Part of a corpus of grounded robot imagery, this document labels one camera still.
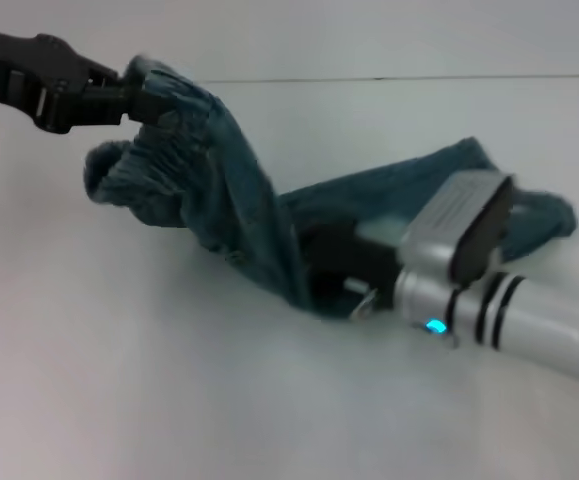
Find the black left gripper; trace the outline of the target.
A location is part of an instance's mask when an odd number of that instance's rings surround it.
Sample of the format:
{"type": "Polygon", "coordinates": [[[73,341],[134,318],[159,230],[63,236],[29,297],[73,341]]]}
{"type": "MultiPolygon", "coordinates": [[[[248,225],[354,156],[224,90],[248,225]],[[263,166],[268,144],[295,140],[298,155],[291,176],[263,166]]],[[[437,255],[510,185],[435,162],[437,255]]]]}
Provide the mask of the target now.
{"type": "Polygon", "coordinates": [[[87,66],[55,36],[0,33],[0,104],[25,113],[46,132],[66,134],[72,125],[119,125],[124,116],[156,125],[168,113],[167,98],[142,88],[112,86],[119,79],[111,68],[87,66]],[[104,87],[88,87],[82,94],[87,84],[104,87]]]}

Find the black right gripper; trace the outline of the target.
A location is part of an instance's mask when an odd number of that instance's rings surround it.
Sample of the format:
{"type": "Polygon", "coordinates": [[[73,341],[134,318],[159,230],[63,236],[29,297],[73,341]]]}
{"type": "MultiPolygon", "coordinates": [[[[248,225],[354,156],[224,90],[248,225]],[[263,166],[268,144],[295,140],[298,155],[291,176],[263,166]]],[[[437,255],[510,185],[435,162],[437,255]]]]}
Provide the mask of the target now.
{"type": "Polygon", "coordinates": [[[311,226],[299,235],[301,256],[315,310],[354,314],[394,308],[393,290],[402,271],[396,248],[356,233],[355,221],[311,226]]]}

